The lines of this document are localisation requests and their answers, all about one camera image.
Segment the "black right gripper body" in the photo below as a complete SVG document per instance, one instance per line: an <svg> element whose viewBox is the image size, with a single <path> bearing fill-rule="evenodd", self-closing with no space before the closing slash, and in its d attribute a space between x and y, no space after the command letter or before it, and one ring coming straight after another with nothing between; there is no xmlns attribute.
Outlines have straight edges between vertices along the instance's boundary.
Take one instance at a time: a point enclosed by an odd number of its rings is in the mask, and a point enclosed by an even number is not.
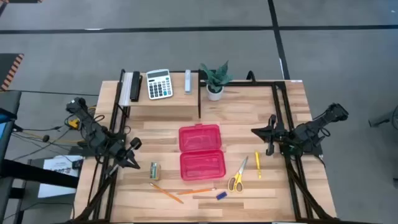
<svg viewBox="0 0 398 224"><path fill-rule="evenodd" d="M289 132L285 129L284 124L277 121L277 116L272 114L268 120L268 126L266 127L266 140L268 142L268 148L266 155L271 156L274 153L275 142L287 142Z"/></svg>

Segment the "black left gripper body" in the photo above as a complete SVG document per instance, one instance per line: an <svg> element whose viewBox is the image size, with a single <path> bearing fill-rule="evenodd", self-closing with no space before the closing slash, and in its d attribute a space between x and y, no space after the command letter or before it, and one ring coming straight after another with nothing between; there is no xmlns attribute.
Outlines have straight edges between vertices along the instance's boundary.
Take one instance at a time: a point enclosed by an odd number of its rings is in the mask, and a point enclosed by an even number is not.
<svg viewBox="0 0 398 224"><path fill-rule="evenodd" d="M142 141L134 137L130 142L130 147L126 149L124 141L117 141L109 150L109 155L113 158L114 164L108 167L106 170L106 176L111 176L115 171L117 171L121 166L119 163L123 159L127 159L127 153L129 151L138 150L142 146Z"/></svg>

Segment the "crayon box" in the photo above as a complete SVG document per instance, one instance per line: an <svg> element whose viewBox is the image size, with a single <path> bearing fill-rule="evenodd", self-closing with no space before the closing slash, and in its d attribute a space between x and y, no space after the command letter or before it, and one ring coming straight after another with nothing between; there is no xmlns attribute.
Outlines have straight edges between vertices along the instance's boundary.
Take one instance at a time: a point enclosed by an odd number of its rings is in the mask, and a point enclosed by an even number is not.
<svg viewBox="0 0 398 224"><path fill-rule="evenodd" d="M159 180L161 174L161 166L158 162L151 162L150 164L150 179Z"/></svg>

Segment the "yellow pen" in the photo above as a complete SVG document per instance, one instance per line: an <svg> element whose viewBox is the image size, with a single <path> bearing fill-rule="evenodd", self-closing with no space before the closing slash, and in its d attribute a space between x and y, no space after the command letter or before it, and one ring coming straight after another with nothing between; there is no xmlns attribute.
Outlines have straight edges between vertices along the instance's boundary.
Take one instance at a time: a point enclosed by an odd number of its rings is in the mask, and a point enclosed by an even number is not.
<svg viewBox="0 0 398 224"><path fill-rule="evenodd" d="M261 173L260 154L257 151L255 152L255 158L256 158L257 176L258 179L261 179L262 173Z"/></svg>

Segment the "orange wooden pencil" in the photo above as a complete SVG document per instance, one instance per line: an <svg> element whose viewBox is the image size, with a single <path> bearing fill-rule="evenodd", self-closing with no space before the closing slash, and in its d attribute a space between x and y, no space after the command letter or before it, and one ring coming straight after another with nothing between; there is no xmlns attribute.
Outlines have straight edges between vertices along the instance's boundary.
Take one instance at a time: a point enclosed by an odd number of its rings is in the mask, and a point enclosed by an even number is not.
<svg viewBox="0 0 398 224"><path fill-rule="evenodd" d="M209 189L197 189L197 190L188 190L188 191L183 191L183 192L177 192L177 195L188 195L188 194L198 194L198 193L203 193L203 192L211 192L217 190L217 188L209 188Z"/></svg>
<svg viewBox="0 0 398 224"><path fill-rule="evenodd" d="M166 191L165 189L159 187L158 185L153 184L152 182L149 183L150 186L158 190L159 192L165 194L166 196L172 198L173 200L177 201L178 203L184 204L184 202L179 199L177 196L171 194L170 192Z"/></svg>

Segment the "yellow handled scissors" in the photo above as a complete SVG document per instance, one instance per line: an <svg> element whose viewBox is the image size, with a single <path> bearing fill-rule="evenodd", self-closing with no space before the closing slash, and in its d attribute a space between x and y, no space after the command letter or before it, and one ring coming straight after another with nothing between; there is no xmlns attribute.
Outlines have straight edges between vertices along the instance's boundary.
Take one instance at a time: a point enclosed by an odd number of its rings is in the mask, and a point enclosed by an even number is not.
<svg viewBox="0 0 398 224"><path fill-rule="evenodd" d="M243 176L243 172L244 172L245 166L247 164L247 161L248 161L248 157L246 157L242 161L242 164L241 164L239 170L237 171L237 173L229 179L228 190L230 192L241 193L243 191L244 187L243 187L243 183L242 183L242 176Z"/></svg>

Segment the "red translucent pencil box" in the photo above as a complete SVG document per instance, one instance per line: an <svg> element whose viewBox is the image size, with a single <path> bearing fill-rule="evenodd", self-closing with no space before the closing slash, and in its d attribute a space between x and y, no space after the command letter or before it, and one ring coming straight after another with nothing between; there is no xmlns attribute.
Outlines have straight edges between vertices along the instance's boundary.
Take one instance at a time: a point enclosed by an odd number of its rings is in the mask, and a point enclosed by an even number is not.
<svg viewBox="0 0 398 224"><path fill-rule="evenodd" d="M218 179L226 174L217 124L184 126L178 131L180 176L184 181Z"/></svg>

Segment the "white plastic strip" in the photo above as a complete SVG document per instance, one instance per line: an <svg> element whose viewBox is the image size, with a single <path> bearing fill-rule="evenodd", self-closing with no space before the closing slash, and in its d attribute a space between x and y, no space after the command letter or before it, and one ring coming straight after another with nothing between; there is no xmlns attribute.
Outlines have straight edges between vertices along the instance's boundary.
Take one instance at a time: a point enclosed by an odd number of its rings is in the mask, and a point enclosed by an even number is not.
<svg viewBox="0 0 398 224"><path fill-rule="evenodd" d="M130 104L132 78L133 78L133 73L131 72L127 72L123 76L121 94L119 98L120 106L129 106Z"/></svg>

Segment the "white printed paper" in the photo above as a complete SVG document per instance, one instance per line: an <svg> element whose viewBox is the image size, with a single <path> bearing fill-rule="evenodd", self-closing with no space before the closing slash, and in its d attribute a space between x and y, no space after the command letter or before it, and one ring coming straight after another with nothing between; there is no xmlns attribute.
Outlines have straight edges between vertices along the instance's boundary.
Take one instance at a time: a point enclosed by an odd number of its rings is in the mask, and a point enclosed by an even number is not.
<svg viewBox="0 0 398 224"><path fill-rule="evenodd" d="M73 162L83 159L82 156L55 156L53 159L45 159L43 169L55 171L78 177L78 169L72 167ZM38 198L55 197L61 195L75 194L76 189L71 187L62 187L50 184L40 184Z"/></svg>

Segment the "black hole punch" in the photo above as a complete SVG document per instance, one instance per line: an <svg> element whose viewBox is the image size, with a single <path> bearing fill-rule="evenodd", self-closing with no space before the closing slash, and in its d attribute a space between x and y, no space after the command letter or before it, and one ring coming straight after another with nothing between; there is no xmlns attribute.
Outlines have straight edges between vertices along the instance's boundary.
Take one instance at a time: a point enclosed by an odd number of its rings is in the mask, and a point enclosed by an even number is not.
<svg viewBox="0 0 398 224"><path fill-rule="evenodd" d="M141 83L142 83L141 73L138 71L134 71L132 74L131 91L130 91L130 100L133 102L139 101Z"/></svg>

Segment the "grey stapler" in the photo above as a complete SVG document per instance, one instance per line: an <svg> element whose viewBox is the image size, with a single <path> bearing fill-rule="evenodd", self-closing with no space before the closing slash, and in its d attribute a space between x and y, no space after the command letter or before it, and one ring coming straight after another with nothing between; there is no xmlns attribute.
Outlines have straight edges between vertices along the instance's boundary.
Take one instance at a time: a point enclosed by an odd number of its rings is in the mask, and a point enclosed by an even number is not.
<svg viewBox="0 0 398 224"><path fill-rule="evenodd" d="M184 90L186 95L192 94L192 73L191 70L185 71L185 85Z"/></svg>

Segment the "grey stand leg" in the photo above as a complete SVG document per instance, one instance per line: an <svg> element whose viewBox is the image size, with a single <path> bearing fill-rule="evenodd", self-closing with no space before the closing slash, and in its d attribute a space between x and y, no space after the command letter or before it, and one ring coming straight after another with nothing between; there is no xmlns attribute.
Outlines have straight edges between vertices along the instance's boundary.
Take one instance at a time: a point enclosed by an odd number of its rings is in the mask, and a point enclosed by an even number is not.
<svg viewBox="0 0 398 224"><path fill-rule="evenodd" d="M398 105L391 111L377 118L369 119L370 127L376 128L384 123L390 123L398 131Z"/></svg>

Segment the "dark side desk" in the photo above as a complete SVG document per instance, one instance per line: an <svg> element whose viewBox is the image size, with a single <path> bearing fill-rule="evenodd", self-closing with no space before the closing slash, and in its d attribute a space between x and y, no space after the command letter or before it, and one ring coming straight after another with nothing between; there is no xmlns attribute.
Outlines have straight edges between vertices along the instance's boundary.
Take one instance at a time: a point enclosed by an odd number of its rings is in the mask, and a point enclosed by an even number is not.
<svg viewBox="0 0 398 224"><path fill-rule="evenodd" d="M22 199L24 189L16 189L12 194L14 179L28 180L41 184L57 185L62 187L77 188L79 178L62 174L52 170L23 164L5 158L7 147L17 119L17 111L22 93L19 91L0 92L0 219L4 218L8 200L10 198Z"/></svg>

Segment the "hazard striped floor mat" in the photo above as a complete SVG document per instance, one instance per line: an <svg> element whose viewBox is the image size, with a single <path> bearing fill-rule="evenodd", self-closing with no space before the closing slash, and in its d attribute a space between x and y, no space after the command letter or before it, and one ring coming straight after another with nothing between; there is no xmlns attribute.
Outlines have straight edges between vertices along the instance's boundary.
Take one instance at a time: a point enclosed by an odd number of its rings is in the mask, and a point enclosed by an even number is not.
<svg viewBox="0 0 398 224"><path fill-rule="evenodd" d="M0 91L7 91L24 59L24 54L0 53Z"/></svg>

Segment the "black metal table frame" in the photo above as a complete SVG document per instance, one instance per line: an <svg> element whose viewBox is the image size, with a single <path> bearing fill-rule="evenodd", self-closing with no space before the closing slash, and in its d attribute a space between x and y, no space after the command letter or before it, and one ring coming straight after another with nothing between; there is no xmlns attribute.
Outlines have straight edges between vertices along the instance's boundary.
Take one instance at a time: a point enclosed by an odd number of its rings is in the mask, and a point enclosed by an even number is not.
<svg viewBox="0 0 398 224"><path fill-rule="evenodd" d="M113 223L140 222L289 222L306 216L307 202L288 181L287 161L279 153L261 156L261 179L255 167L255 152L264 142L252 132L267 124L271 114L289 128L310 121L312 116L304 85L297 80L236 80L229 82L219 101L210 101L205 84L198 81L199 115L196 120L127 120L127 139L140 138L135 152L140 169L119 169L116 181L105 192L99 217ZM221 131L226 176L220 179L184 181L180 176L178 130L194 124L217 124ZM248 157L243 191L230 192L228 181ZM150 179L150 164L161 166L159 180ZM184 204L149 185L165 189ZM177 192L217 188L211 192L177 195ZM217 200L216 196L227 196Z"/></svg>

